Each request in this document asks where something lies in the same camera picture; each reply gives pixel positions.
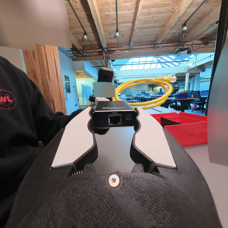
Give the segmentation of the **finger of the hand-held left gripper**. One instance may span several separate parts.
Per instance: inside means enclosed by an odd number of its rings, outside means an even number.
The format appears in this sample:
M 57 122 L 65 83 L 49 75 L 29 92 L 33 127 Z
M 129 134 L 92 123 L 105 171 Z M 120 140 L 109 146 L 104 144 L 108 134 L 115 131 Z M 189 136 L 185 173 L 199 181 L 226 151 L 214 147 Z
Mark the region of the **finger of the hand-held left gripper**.
M 90 102 L 97 104 L 98 101 L 112 101 L 112 98 L 101 98 L 101 97 L 94 97 L 90 95 Z

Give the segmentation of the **person's left forearm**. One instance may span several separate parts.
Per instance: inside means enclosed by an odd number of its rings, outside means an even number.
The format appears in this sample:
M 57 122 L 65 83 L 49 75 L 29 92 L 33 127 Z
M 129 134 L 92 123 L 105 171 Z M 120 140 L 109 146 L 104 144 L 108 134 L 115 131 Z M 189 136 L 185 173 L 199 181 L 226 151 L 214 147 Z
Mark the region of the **person's left forearm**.
M 34 125 L 36 127 L 38 141 L 47 145 L 62 128 L 66 127 L 74 117 L 86 109 L 76 110 L 71 115 L 64 115 L 62 112 L 54 113 L 47 107 L 37 111 L 34 117 Z

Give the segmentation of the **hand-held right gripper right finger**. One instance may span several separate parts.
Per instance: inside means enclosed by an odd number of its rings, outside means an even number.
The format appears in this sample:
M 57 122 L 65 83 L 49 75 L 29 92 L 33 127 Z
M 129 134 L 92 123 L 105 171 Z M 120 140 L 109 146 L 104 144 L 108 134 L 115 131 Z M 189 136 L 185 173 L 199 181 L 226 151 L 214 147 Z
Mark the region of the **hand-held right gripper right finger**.
M 141 164 L 144 172 L 152 173 L 158 167 L 176 169 L 163 127 L 142 108 L 136 108 L 135 133 L 130 147 L 130 157 Z

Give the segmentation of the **wide wooden pillar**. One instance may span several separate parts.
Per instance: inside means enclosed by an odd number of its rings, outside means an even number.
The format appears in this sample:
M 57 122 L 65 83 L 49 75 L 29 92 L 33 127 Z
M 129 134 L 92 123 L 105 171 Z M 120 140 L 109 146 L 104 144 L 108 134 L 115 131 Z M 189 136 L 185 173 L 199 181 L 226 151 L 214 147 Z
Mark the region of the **wide wooden pillar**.
M 54 112 L 67 114 L 58 47 L 36 44 L 36 50 L 22 50 L 27 76 Z

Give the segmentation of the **black network adapter box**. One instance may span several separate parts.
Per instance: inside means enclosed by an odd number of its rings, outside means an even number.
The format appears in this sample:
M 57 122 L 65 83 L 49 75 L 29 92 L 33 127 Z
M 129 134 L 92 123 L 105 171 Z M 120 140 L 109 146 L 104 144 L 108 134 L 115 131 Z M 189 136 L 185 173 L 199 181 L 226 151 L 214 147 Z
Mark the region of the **black network adapter box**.
M 98 101 L 92 118 L 95 128 L 132 127 L 137 115 L 126 101 Z

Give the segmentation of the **red plastic bin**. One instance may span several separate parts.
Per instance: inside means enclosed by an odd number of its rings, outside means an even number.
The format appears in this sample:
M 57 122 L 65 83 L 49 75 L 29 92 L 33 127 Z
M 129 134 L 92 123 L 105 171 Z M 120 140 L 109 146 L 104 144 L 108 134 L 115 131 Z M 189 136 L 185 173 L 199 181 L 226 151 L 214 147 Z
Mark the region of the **red plastic bin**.
M 207 116 L 171 112 L 151 114 L 183 147 L 207 143 Z

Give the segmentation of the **person's black hoodie torso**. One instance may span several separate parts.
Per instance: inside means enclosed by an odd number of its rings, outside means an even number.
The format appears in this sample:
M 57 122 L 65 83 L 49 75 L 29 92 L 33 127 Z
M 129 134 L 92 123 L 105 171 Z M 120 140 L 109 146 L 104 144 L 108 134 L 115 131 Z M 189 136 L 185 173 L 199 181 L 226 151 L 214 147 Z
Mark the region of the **person's black hoodie torso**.
M 34 117 L 50 106 L 26 73 L 0 57 L 0 227 L 40 153 Z

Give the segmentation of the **white ceiling projector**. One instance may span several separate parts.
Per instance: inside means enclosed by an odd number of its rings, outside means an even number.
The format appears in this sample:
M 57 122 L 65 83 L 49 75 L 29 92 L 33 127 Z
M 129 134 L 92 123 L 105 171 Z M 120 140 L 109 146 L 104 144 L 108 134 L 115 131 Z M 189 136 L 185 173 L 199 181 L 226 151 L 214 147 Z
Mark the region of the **white ceiling projector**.
M 188 47 L 181 48 L 174 56 L 174 60 L 184 60 L 192 54 L 192 50 Z

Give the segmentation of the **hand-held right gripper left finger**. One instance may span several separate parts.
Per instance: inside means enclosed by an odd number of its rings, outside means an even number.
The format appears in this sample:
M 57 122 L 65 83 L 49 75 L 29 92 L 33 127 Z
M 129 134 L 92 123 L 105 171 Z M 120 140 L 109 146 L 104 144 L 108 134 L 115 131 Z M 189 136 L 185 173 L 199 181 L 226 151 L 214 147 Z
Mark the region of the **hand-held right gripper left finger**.
M 93 108 L 88 107 L 74 117 L 64 128 L 62 138 L 52 162 L 52 168 L 71 167 L 79 173 L 87 164 L 93 164 L 98 158 Z

